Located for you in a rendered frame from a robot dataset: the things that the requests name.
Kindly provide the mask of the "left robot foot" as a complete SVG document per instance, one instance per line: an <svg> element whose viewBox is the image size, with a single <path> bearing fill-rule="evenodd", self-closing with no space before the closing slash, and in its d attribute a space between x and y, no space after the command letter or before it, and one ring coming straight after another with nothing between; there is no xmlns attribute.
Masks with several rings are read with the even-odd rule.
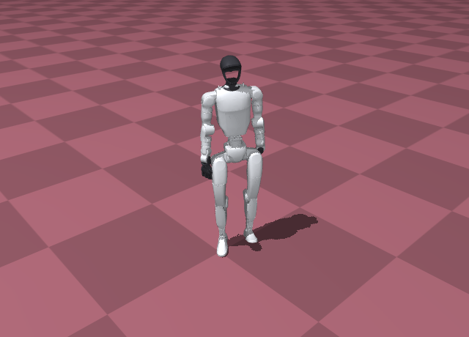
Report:
<svg viewBox="0 0 469 337"><path fill-rule="evenodd" d="M248 231L244 230L243 236L245 237L247 242L251 242L251 243L258 242L258 239L256 238L254 232L250 229L248 229Z"/></svg>

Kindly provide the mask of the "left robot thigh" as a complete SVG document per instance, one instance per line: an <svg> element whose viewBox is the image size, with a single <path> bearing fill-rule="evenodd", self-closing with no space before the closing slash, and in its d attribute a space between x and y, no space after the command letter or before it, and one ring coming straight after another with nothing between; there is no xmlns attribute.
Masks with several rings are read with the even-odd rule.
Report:
<svg viewBox="0 0 469 337"><path fill-rule="evenodd" d="M256 199L262 178L262 155L253 147L247 147L247 189L243 191L244 201Z"/></svg>

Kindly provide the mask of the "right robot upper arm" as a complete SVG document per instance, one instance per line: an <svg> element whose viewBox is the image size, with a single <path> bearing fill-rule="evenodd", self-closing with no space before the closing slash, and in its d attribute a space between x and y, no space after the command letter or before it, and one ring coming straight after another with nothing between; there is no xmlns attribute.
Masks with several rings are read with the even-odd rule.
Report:
<svg viewBox="0 0 469 337"><path fill-rule="evenodd" d="M206 136L210 136L210 135L213 135L215 132L214 125L211 125L211 119L213 115L212 106L214 106L216 102L216 91L204 93L202 95L201 102L202 102L202 111L201 111L202 125L205 126Z"/></svg>

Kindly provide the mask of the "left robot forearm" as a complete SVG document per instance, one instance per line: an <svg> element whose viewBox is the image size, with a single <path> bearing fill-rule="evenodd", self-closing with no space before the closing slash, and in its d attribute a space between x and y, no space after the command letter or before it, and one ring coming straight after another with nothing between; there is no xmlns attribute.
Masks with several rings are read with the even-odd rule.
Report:
<svg viewBox="0 0 469 337"><path fill-rule="evenodd" d="M256 149L262 147L265 150L265 122L262 117L263 127L254 128ZM263 151L264 151L263 150Z"/></svg>

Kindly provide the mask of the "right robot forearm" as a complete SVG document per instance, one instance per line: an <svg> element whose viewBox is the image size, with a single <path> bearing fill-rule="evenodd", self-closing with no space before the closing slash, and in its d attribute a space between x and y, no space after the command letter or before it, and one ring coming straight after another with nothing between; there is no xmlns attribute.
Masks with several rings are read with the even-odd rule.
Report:
<svg viewBox="0 0 469 337"><path fill-rule="evenodd" d="M207 158L210 156L212 152L211 150L212 137L206 136L206 129L204 125L202 125L202 128L201 128L200 141L202 142L200 159L201 159L201 162L207 163Z"/></svg>

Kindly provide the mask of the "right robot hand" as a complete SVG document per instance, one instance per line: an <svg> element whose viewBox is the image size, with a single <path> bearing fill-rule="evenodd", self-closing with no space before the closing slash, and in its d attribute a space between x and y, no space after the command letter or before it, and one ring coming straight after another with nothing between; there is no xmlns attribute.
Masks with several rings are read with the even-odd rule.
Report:
<svg viewBox="0 0 469 337"><path fill-rule="evenodd" d="M212 179L212 168L210 166L211 164L211 159L210 156L207 158L207 163L202 163L202 176L208 179Z"/></svg>

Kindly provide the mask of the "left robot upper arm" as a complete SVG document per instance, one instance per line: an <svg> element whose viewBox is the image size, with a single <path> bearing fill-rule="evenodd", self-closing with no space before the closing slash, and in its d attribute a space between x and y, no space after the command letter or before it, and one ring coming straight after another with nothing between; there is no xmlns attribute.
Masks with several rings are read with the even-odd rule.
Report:
<svg viewBox="0 0 469 337"><path fill-rule="evenodd" d="M263 94L257 86L248 86L251 93L251 105L254 117L251 118L251 124L254 128L263 127L262 123L262 98Z"/></svg>

